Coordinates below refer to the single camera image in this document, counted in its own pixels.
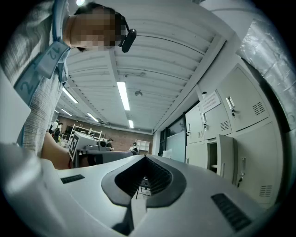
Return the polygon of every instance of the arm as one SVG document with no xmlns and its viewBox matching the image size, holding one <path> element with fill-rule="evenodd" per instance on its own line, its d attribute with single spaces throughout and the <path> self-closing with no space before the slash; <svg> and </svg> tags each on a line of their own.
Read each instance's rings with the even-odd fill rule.
<svg viewBox="0 0 296 237">
<path fill-rule="evenodd" d="M 59 146 L 48 132 L 45 133 L 41 158 L 50 160 L 56 169 L 68 169 L 68 150 Z"/>
</svg>

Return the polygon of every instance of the white locker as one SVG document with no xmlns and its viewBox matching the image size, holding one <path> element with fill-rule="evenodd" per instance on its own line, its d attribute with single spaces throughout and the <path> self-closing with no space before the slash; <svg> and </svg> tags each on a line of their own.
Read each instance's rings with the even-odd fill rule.
<svg viewBox="0 0 296 237">
<path fill-rule="evenodd" d="M 208 168 L 208 148 L 205 143 L 192 143 L 186 146 L 186 163 Z"/>
<path fill-rule="evenodd" d="M 226 76 L 218 87 L 218 92 L 236 131 L 269 116 L 256 88 L 239 68 Z"/>
<path fill-rule="evenodd" d="M 219 93 L 216 91 L 218 98 L 220 101 L 221 97 Z M 209 140 L 216 138 L 217 134 L 227 135 L 232 133 L 229 118 L 227 112 L 225 110 L 224 104 L 221 102 L 218 106 L 207 111 L 203 112 L 201 106 L 201 114 L 202 114 L 202 122 L 205 125 L 204 129 L 204 138 Z"/>
<path fill-rule="evenodd" d="M 199 106 L 191 109 L 186 115 L 187 143 L 204 141 L 204 131 L 202 119 L 200 117 Z"/>
<path fill-rule="evenodd" d="M 232 137 L 217 136 L 217 175 L 233 182 L 234 175 L 234 142 Z"/>
<path fill-rule="evenodd" d="M 238 148 L 239 189 L 258 203 L 268 204 L 279 187 L 274 187 L 276 179 L 281 179 L 282 169 L 278 167 L 278 151 L 273 124 L 266 124 L 256 130 L 235 137 Z"/>
</svg>

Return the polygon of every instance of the aluminum foil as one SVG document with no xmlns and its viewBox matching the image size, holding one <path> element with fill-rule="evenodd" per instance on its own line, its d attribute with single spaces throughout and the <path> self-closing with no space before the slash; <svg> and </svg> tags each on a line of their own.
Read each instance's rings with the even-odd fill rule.
<svg viewBox="0 0 296 237">
<path fill-rule="evenodd" d="M 276 27 L 253 20 L 236 53 L 266 79 L 285 112 L 290 129 L 295 129 L 296 68 Z"/>
</svg>

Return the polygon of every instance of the brick wall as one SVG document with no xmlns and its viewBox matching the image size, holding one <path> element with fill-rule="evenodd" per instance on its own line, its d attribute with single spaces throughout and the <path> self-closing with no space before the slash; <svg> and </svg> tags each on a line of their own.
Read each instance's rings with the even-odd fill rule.
<svg viewBox="0 0 296 237">
<path fill-rule="evenodd" d="M 112 142 L 112 147 L 114 151 L 123 151 L 129 150 L 130 147 L 133 145 L 133 142 L 138 139 L 142 141 L 150 142 L 149 145 L 149 154 L 152 153 L 152 143 L 153 143 L 153 136 L 148 134 L 141 134 L 135 133 L 130 131 L 121 131 L 112 128 L 106 128 L 101 126 L 96 126 L 84 122 L 76 122 L 76 120 L 72 120 L 65 117 L 58 117 L 58 120 L 63 123 L 62 131 L 66 130 L 67 126 L 73 126 L 74 124 L 79 127 L 83 127 L 86 129 L 93 129 L 95 131 L 102 131 L 102 134 L 106 133 L 105 138 L 109 139 L 112 138 L 114 141 Z"/>
</svg>

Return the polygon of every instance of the ceiling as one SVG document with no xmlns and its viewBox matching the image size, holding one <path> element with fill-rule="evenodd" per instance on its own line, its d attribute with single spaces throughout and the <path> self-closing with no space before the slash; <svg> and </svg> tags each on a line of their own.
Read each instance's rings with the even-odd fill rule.
<svg viewBox="0 0 296 237">
<path fill-rule="evenodd" d="M 151 133 L 196 85 L 196 75 L 202 76 L 225 39 L 203 22 L 169 12 L 138 9 L 123 15 L 129 27 L 137 30 L 129 52 L 119 47 L 83 53 L 72 49 L 65 88 L 79 103 L 62 93 L 56 109 L 95 123 L 89 112 L 115 128 L 129 129 L 128 120 L 133 120 L 135 130 Z M 126 82 L 130 111 L 124 110 L 117 81 Z M 139 90 L 142 96 L 135 96 Z"/>
</svg>

